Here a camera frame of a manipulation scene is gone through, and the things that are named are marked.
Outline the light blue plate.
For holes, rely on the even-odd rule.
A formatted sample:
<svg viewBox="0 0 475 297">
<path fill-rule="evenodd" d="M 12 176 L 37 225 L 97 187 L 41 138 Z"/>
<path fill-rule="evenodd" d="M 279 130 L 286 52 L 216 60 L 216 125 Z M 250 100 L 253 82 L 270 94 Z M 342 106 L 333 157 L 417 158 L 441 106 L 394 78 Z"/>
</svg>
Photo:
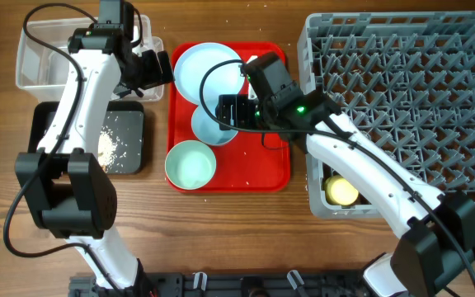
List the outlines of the light blue plate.
<svg viewBox="0 0 475 297">
<path fill-rule="evenodd" d="M 216 64 L 233 59 L 241 60 L 236 51 L 220 43 L 208 42 L 190 47 L 181 54 L 174 68 L 178 92 L 188 102 L 199 105 L 203 76 Z M 239 93 L 244 82 L 240 64 L 226 64 L 215 69 L 205 81 L 205 103 L 217 101 L 219 95 Z"/>
</svg>

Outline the light blue small bowl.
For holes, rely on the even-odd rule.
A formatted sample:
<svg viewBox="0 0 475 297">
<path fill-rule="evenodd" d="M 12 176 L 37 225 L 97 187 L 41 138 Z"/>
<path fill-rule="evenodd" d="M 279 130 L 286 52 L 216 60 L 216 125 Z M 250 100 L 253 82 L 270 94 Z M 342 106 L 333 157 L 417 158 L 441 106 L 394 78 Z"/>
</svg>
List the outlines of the light blue small bowl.
<svg viewBox="0 0 475 297">
<path fill-rule="evenodd" d="M 221 130 L 203 106 L 198 106 L 191 117 L 191 128 L 195 137 L 201 142 L 212 146 L 223 146 L 231 142 L 237 135 L 236 130 Z"/>
</svg>

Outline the mint green bowl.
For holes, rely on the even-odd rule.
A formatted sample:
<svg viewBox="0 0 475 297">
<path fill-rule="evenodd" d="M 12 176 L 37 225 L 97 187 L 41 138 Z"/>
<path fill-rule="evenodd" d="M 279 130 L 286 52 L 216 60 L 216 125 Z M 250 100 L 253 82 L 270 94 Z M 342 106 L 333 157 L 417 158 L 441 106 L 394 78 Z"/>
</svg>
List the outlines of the mint green bowl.
<svg viewBox="0 0 475 297">
<path fill-rule="evenodd" d="M 186 191 L 207 185 L 214 177 L 216 167 L 212 149 L 196 140 L 185 140 L 175 145 L 165 160 L 168 181 Z"/>
</svg>

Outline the rice food scraps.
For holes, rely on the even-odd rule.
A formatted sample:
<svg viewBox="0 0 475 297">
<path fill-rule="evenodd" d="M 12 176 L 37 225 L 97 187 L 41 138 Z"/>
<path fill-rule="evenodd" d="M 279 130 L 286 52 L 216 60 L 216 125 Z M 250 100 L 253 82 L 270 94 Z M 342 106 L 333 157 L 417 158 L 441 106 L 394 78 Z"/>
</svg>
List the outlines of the rice food scraps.
<svg viewBox="0 0 475 297">
<path fill-rule="evenodd" d="M 98 162 L 106 173 L 126 172 L 128 132 L 126 112 L 109 112 L 106 115 L 98 143 Z"/>
</svg>

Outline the yellow plastic cup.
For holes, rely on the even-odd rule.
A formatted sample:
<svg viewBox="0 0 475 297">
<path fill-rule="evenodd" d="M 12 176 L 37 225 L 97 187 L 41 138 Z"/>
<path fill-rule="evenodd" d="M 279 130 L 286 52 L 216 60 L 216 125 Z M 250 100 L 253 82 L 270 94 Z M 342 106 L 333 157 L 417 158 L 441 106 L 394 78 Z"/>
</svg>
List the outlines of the yellow plastic cup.
<svg viewBox="0 0 475 297">
<path fill-rule="evenodd" d="M 359 192 L 342 176 L 332 176 L 324 182 L 326 200 L 332 205 L 348 206 L 356 202 Z"/>
</svg>

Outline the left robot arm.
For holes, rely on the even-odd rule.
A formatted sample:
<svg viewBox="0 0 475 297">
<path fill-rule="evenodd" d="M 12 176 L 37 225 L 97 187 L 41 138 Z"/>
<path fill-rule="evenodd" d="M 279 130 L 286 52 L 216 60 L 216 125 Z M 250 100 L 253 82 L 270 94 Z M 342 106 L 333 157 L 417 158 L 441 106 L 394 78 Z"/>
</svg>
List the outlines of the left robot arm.
<svg viewBox="0 0 475 297">
<path fill-rule="evenodd" d="M 16 199 L 27 203 L 38 228 L 80 252 L 99 295 L 157 294 L 114 225 L 116 191 L 98 162 L 111 96 L 141 94 L 174 79 L 166 52 L 134 52 L 142 34 L 131 3 L 101 2 L 98 16 L 68 39 L 68 78 L 53 121 L 36 149 L 20 153 L 15 164 L 21 186 Z"/>
</svg>

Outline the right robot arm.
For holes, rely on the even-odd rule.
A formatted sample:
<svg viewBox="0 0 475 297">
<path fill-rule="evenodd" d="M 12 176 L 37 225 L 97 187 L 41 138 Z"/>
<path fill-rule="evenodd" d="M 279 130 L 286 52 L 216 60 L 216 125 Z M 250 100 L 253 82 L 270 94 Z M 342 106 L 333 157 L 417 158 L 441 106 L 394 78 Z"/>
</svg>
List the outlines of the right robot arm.
<svg viewBox="0 0 475 297">
<path fill-rule="evenodd" d="M 378 296 L 433 296 L 475 262 L 475 203 L 413 176 L 320 91 L 303 92 L 275 53 L 240 62 L 256 96 L 222 95 L 224 130 L 277 134 L 344 177 L 386 220 L 398 244 L 362 273 Z"/>
</svg>

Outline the black plastic tray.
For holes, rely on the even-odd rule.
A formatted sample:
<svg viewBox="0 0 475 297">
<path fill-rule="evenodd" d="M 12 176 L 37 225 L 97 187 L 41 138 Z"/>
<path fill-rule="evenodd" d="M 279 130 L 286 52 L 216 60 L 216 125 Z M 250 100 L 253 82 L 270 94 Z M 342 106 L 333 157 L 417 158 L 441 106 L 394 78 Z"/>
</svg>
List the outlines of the black plastic tray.
<svg viewBox="0 0 475 297">
<path fill-rule="evenodd" d="M 45 101 L 38 104 L 34 111 L 31 135 L 28 144 L 28 153 L 36 151 L 38 143 L 46 134 L 55 112 L 58 109 L 58 102 Z M 126 112 L 129 126 L 129 148 L 127 154 L 127 170 L 125 173 L 107 173 L 116 175 L 135 174 L 142 167 L 143 161 L 143 135 L 144 135 L 144 109 L 143 105 L 137 101 L 110 101 L 106 115 L 109 112 Z"/>
</svg>

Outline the clear plastic bin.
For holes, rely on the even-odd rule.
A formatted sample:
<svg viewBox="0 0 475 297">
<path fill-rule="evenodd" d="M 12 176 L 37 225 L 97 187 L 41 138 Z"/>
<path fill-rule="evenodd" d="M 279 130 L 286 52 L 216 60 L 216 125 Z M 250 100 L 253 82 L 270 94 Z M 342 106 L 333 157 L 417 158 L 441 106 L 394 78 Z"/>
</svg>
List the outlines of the clear plastic bin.
<svg viewBox="0 0 475 297">
<path fill-rule="evenodd" d="M 156 53 L 163 51 L 163 42 L 159 37 L 152 36 L 151 23 L 146 15 L 142 15 L 143 38 L 141 45 L 133 52 L 141 56 L 146 50 Z M 68 38 L 77 28 L 88 27 L 91 19 L 69 18 L 48 21 L 31 21 L 27 24 L 28 31 L 36 38 L 55 46 L 66 54 Z M 59 101 L 65 89 L 68 77 L 69 62 L 60 54 L 39 45 L 24 32 L 21 33 L 16 56 L 16 86 L 29 92 L 39 102 Z M 131 92 L 123 100 L 159 101 L 164 93 L 164 86 L 141 90 L 143 97 Z"/>
</svg>

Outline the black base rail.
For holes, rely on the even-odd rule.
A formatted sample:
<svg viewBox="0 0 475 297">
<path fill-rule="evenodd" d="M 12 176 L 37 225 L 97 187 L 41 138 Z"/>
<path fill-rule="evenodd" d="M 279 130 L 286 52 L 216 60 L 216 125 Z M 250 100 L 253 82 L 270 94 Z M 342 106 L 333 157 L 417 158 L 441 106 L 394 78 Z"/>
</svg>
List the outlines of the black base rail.
<svg viewBox="0 0 475 297">
<path fill-rule="evenodd" d="M 361 280 L 357 271 L 285 274 L 206 274 L 148 273 L 121 296 L 162 297 L 247 297 L 309 296 L 370 297 L 375 293 Z"/>
</svg>

